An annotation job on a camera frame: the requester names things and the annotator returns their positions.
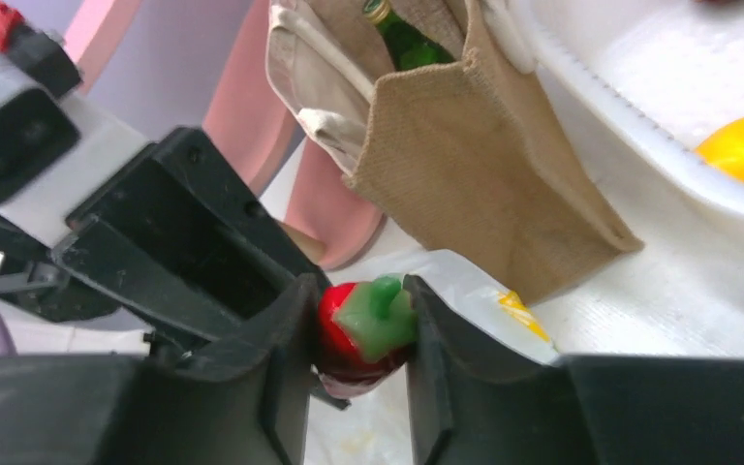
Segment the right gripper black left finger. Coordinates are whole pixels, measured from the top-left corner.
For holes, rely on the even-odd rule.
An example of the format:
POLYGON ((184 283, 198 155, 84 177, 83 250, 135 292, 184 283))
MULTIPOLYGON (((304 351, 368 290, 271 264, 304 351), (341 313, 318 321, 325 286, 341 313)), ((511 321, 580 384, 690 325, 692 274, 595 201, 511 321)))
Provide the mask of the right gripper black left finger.
POLYGON ((299 464, 318 285, 295 279, 179 367, 0 356, 0 464, 299 464))

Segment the white plastic grocery bag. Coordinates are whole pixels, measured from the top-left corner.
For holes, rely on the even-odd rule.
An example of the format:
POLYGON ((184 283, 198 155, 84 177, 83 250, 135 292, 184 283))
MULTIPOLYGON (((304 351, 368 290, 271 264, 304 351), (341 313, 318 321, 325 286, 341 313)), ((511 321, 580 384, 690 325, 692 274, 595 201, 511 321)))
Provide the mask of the white plastic grocery bag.
MULTIPOLYGON (((329 273, 337 283, 380 275, 425 279, 441 299, 477 334, 534 362, 553 363, 560 355, 543 326, 514 291, 462 256, 450 251, 407 251, 383 255, 329 273)), ((405 370, 399 370, 342 411, 316 400, 311 404, 305 444, 307 464, 410 464, 412 439, 405 370)))

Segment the brown paper grocery bag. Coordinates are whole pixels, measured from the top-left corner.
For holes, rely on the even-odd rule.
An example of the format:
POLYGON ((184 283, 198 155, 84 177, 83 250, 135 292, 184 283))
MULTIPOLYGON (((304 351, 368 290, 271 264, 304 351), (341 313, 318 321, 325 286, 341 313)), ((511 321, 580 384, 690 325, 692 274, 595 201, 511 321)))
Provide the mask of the brown paper grocery bag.
POLYGON ((535 303, 638 251, 482 1, 396 1, 448 64, 393 67, 358 1, 273 1, 266 73, 308 137, 285 214, 345 266, 388 217, 535 303))

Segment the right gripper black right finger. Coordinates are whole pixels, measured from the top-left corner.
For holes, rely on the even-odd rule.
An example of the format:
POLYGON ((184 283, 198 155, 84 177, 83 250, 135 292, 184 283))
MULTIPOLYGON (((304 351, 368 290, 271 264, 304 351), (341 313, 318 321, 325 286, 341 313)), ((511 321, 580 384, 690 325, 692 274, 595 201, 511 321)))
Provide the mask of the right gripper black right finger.
POLYGON ((407 366, 417 464, 744 464, 744 359, 566 355, 537 363, 420 277, 407 366))

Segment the red chili pepper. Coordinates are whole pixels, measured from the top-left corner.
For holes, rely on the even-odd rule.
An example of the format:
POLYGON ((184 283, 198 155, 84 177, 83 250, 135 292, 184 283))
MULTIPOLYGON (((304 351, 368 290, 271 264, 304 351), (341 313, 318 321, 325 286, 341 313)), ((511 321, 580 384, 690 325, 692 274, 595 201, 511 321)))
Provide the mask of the red chili pepper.
POLYGON ((412 296, 394 275, 327 288, 317 318, 315 367, 338 399, 376 388, 406 362, 418 338, 412 296))

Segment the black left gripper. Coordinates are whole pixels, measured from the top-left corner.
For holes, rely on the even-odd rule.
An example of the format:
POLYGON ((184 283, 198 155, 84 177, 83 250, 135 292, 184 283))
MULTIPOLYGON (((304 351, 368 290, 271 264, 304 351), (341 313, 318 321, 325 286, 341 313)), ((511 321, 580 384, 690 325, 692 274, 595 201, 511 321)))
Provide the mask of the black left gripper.
POLYGON ((146 321, 151 358, 170 367, 231 335, 298 277, 313 276, 318 297, 327 286, 198 129, 147 145, 67 223, 47 247, 0 222, 0 243, 16 240, 59 270, 65 291, 81 289, 68 318, 91 315, 101 298, 146 321))

